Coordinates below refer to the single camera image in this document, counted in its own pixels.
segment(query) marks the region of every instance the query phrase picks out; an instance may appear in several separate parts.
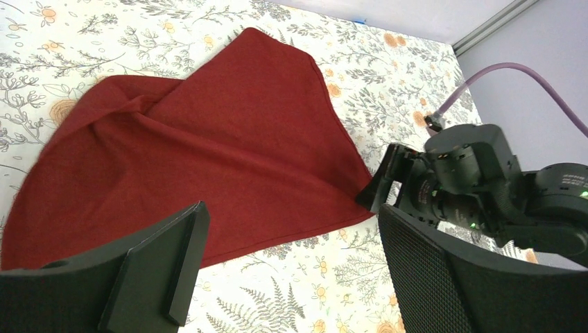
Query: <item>floral tablecloth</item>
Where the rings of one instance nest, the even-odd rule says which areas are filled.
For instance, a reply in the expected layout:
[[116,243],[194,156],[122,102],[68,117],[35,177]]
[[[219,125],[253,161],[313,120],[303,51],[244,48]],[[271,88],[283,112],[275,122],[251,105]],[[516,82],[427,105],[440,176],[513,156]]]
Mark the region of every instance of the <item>floral tablecloth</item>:
[[[372,172],[390,142],[422,148],[422,115],[463,80],[449,45],[261,0],[5,0],[0,10],[0,237],[27,171],[85,91],[115,74],[185,78],[246,27],[315,58]],[[480,122],[469,93],[447,114]],[[192,299],[182,332],[404,331],[375,218],[203,269]]]

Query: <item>cable connector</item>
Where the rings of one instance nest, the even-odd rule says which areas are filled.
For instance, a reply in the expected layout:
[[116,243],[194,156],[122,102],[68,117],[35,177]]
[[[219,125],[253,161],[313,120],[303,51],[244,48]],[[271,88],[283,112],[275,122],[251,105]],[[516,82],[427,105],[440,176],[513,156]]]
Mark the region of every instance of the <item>cable connector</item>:
[[435,133],[441,132],[445,128],[445,119],[437,112],[430,114],[424,118],[426,127]]

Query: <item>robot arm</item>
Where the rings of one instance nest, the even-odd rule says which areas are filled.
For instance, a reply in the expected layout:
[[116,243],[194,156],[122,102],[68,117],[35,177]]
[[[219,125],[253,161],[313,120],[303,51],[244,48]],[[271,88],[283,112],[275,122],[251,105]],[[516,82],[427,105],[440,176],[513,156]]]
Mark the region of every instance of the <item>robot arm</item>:
[[499,247],[514,240],[588,266],[588,166],[522,172],[498,126],[442,130],[422,153],[389,145],[356,202],[378,212],[394,181],[402,184],[394,206],[423,223],[448,221],[478,230]]

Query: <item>fern print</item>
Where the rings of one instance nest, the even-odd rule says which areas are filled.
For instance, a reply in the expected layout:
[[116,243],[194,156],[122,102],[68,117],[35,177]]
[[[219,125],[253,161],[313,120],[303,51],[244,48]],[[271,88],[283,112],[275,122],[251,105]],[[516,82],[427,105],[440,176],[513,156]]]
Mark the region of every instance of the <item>fern print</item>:
[[233,332],[298,332],[296,320],[304,319],[303,308],[295,299],[292,284],[288,285],[288,294],[284,295],[282,289],[272,277],[273,295],[267,296],[261,291],[241,287],[241,290],[249,295],[252,305],[235,304],[226,302],[220,298],[216,304],[223,311],[231,323],[207,314],[210,325],[218,333]]

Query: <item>red towel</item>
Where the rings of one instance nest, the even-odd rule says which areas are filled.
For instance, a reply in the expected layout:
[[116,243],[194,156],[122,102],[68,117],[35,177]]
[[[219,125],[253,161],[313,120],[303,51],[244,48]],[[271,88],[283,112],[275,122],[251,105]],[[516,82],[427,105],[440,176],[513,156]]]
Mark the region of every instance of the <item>red towel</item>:
[[1,267],[39,268],[199,200],[209,266],[367,219],[354,197],[369,181],[311,56],[249,28],[186,80],[89,90],[25,179]]

